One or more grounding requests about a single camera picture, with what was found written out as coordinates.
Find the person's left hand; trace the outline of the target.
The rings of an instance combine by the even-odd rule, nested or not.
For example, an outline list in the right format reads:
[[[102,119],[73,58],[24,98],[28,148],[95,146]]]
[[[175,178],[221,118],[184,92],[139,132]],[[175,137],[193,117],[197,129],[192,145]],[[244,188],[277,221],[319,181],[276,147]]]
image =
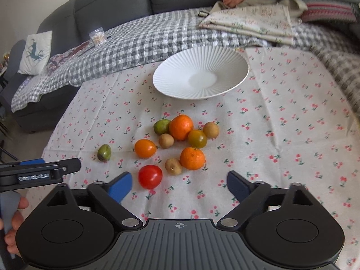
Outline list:
[[[28,208],[29,201],[25,197],[21,197],[18,208],[16,212],[14,213],[12,220],[11,220],[11,229],[8,231],[8,233],[5,234],[4,241],[6,244],[7,251],[10,254],[15,254],[18,256],[21,256],[18,250],[18,247],[16,245],[16,232],[19,229],[19,227],[22,225],[24,221],[24,217],[21,214],[21,210]]]

